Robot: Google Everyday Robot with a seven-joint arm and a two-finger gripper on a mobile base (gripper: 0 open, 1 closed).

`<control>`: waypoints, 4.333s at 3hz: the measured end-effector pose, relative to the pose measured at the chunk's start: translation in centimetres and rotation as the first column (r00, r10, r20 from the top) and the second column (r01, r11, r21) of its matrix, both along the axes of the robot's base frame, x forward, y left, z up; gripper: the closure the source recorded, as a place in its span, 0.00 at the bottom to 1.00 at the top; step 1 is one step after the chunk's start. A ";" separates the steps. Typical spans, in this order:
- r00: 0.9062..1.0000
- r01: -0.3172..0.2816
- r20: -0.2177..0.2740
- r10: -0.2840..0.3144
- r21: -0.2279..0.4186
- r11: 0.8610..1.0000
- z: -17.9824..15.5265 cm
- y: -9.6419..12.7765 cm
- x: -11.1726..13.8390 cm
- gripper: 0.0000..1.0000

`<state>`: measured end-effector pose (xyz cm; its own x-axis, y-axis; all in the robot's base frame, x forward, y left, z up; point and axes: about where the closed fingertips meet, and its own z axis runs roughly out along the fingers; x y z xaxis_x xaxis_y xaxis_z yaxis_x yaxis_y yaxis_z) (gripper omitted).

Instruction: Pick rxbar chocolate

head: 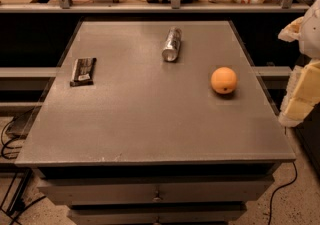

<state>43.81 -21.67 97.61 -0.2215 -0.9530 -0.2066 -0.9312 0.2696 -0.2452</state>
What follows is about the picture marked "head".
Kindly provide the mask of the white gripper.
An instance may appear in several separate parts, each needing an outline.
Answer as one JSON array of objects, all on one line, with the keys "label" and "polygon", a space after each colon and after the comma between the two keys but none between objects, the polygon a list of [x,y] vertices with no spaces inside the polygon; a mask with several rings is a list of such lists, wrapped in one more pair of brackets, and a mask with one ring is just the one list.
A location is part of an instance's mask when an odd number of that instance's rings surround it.
[{"label": "white gripper", "polygon": [[[299,41],[299,50],[311,59],[320,59],[320,0],[316,0],[301,16],[278,34],[286,42]],[[286,95],[278,121],[285,127],[302,123],[320,102],[320,60],[311,60],[304,67],[295,66],[290,74]]]}]

